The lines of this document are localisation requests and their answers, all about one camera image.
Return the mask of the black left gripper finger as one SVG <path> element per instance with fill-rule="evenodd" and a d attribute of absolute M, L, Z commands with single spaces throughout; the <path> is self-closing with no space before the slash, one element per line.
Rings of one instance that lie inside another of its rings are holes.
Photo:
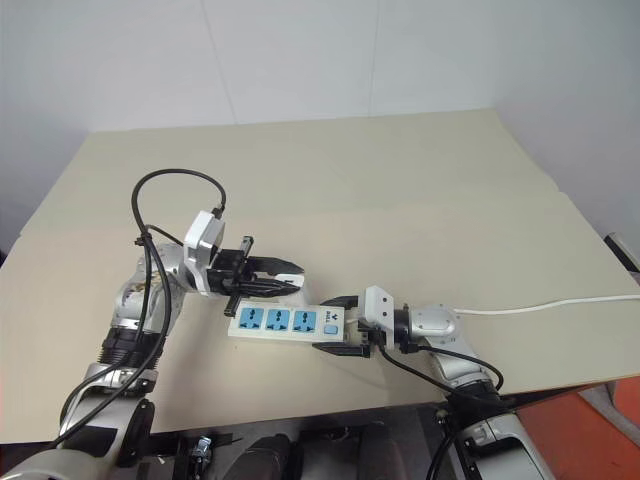
<path fill-rule="evenodd" d="M 275 277 L 256 277 L 238 283 L 238 292 L 247 297 L 282 297 L 298 292 L 304 285 L 304 276 L 279 274 Z"/>
<path fill-rule="evenodd" d="M 304 269 L 295 263 L 275 257 L 251 256 L 248 258 L 248 268 L 253 272 L 267 275 L 302 275 L 304 273 Z"/>

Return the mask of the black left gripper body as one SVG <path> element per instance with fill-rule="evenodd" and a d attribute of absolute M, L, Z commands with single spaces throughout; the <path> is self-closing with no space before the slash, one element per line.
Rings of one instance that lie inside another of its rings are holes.
<path fill-rule="evenodd" d="M 224 315 L 234 317 L 242 299 L 250 296 L 252 273 L 246 273 L 249 253 L 254 244 L 252 236 L 244 236 L 238 249 L 221 249 L 207 269 L 210 291 L 228 298 Z"/>

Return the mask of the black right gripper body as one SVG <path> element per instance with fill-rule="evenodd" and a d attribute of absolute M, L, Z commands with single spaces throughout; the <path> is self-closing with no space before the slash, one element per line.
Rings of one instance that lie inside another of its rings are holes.
<path fill-rule="evenodd" d="M 386 345 L 386 334 L 377 325 L 356 320 L 348 324 L 348 343 L 355 348 L 357 356 L 370 358 L 380 345 Z"/>

